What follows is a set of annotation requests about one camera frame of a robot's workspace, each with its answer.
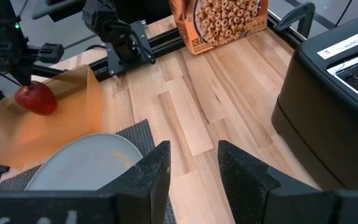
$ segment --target orange parchment paper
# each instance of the orange parchment paper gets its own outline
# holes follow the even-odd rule
[[[0,165],[21,167],[50,157],[75,139],[102,131],[101,87],[87,65],[44,82],[58,109],[40,116],[22,109],[13,96],[0,102]]]

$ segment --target toaster label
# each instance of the toaster label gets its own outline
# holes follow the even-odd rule
[[[332,45],[322,51],[317,52],[323,59],[330,58],[334,55],[337,55],[347,49],[351,49],[354,46],[358,45],[358,34],[343,40],[335,45]]]

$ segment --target cable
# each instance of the cable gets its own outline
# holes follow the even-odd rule
[[[345,10],[342,12],[342,15],[340,16],[340,18],[338,19],[338,21],[336,22],[334,27],[337,27],[339,25],[339,23],[341,22],[343,16],[345,16],[345,13],[347,11],[347,9],[349,8],[349,6],[352,4],[353,0],[349,0],[349,2],[347,3],[347,6],[345,7]]]
[[[25,0],[24,4],[23,4],[23,6],[22,6],[22,9],[21,9],[20,12],[19,12],[19,16],[21,16],[22,13],[24,12],[24,9],[25,9],[25,7],[27,6],[27,3],[29,3],[29,0]]]
[[[124,30],[126,32],[131,33],[136,40],[136,47],[139,48],[140,52],[142,53],[143,57],[146,59],[146,61],[148,61],[149,63],[151,63],[152,65],[155,64],[155,57],[153,55],[153,53],[149,50],[146,49],[143,45],[142,42],[139,39],[139,36],[136,34],[136,32],[134,30],[131,29],[130,25],[123,23],[123,22],[119,22],[119,21],[110,21],[113,24],[116,25],[111,25],[110,28],[113,31],[114,29],[116,30]]]
[[[106,49],[106,46],[104,45],[100,45],[100,44],[94,44],[94,45],[90,45],[85,51],[87,50],[91,50],[91,49],[94,49],[94,48],[102,48],[102,49]]]
[[[6,75],[2,74],[1,72],[0,72],[0,76],[6,78],[7,80],[13,82],[14,84],[16,84],[16,85],[18,85],[18,86],[20,86],[20,84],[19,84],[18,82],[16,82],[15,80],[13,80],[13,79],[7,77]]]

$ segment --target cereal box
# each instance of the cereal box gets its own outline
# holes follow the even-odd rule
[[[267,26],[268,0],[170,0],[189,51],[213,49]]]

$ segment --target cereal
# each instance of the cereal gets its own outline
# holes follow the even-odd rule
[[[215,14],[215,19],[216,19],[216,20],[221,20],[221,18],[222,18],[222,14],[221,14],[220,12],[217,12],[217,13]]]
[[[226,10],[222,11],[222,19],[225,19],[228,17],[228,12]]]
[[[243,9],[240,9],[238,12],[237,12],[237,16],[238,17],[242,17],[244,15],[244,10]]]
[[[249,31],[252,25],[247,23],[258,16],[259,2],[266,0],[198,1],[194,12],[196,28],[205,42],[217,46],[238,39],[244,31]]]
[[[240,7],[238,6],[233,6],[233,12],[236,14],[238,12],[238,10],[240,10]]]
[[[231,30],[233,30],[233,32],[237,31],[237,27],[238,27],[237,24],[233,24],[232,26],[230,26],[230,28],[231,28]]]
[[[215,21],[215,12],[208,13],[208,19],[210,19],[211,21]]]
[[[221,25],[222,25],[223,27],[226,27],[227,24],[228,24],[228,22],[229,22],[229,21],[227,21],[227,19],[223,19],[223,20],[221,21]]]
[[[233,18],[234,16],[236,16],[234,12],[229,12],[228,18]]]
[[[215,26],[216,26],[216,27],[220,27],[220,26],[221,26],[221,21],[216,21],[216,22],[215,22]]]
[[[251,12],[251,15],[253,17],[255,17],[256,15],[258,14],[258,10],[254,9],[252,12]]]
[[[234,24],[233,18],[230,18],[230,19],[229,19],[229,25],[233,25],[233,24]]]
[[[225,36],[225,37],[230,37],[232,33],[233,33],[232,30],[227,30],[227,31],[224,33],[224,36]]]
[[[202,21],[202,24],[204,25],[204,27],[209,27],[210,23],[211,23],[211,21],[209,19],[204,19]]]
[[[254,10],[254,8],[255,8],[255,4],[254,4],[254,3],[250,3],[250,4],[248,5],[248,7],[247,7],[247,10],[248,10],[248,11],[252,11],[252,10]]]
[[[236,5],[241,6],[244,3],[244,0],[237,0]]]
[[[244,12],[244,18],[251,16],[251,13],[249,11]]]
[[[238,18],[237,16],[233,19],[233,21],[234,21],[234,23],[239,23],[240,22],[240,18]]]
[[[205,14],[209,14],[209,13],[211,13],[212,12],[212,7],[211,6],[208,6],[208,7],[206,7],[205,9],[204,9],[204,13]]]

